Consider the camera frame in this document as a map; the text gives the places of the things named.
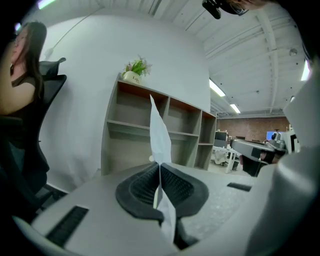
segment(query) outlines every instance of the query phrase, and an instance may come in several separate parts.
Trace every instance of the white ceiling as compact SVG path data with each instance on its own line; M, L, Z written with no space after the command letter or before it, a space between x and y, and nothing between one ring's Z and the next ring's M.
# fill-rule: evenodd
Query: white ceiling
M47 26L85 16L99 7L129 9L173 23L203 42L210 78L224 91L211 90L211 111L220 118L283 116L282 109L302 87L304 51L299 31L277 4L239 17L222 12L214 19L202 0L56 0L27 20ZM290 49L297 54L290 56ZM237 115L230 104L241 111Z

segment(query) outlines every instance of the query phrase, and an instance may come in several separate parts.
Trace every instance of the white wall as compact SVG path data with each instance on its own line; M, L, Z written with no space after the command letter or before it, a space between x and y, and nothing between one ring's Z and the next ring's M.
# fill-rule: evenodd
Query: white wall
M140 14L90 16L62 39L49 61L61 57L67 81L43 122L41 148L50 165L48 181L71 190L100 168L108 101L125 64L145 57L153 64L145 86L210 111L208 64L203 45L173 24ZM43 53L77 21L48 28Z

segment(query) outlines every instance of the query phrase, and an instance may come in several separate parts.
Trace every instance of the paper sheet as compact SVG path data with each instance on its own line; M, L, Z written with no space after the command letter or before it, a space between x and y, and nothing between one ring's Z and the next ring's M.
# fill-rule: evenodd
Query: paper sheet
M154 194L153 207L161 211L164 221L161 223L161 231L170 243L174 242L176 229L176 209L170 202L167 194L162 189L161 164L171 163L171 140L167 127L162 120L154 99L150 95L150 143L154 160L159 164L159 187Z

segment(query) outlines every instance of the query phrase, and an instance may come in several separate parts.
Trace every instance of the red brick wall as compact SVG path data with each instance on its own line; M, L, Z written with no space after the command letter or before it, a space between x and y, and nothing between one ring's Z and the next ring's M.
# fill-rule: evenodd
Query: red brick wall
M287 127L289 122L285 117L218 119L216 124L217 129L227 130L234 138L243 136L247 141L260 142L266 139L268 131L279 129L279 132L285 132Z

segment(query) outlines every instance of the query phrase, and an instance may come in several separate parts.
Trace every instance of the wooden bookshelf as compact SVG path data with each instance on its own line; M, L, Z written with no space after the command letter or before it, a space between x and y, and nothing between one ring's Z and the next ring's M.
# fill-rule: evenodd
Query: wooden bookshelf
M101 174L150 163L150 95L171 139L171 161L207 170L216 117L159 91L125 82L119 74L105 115Z

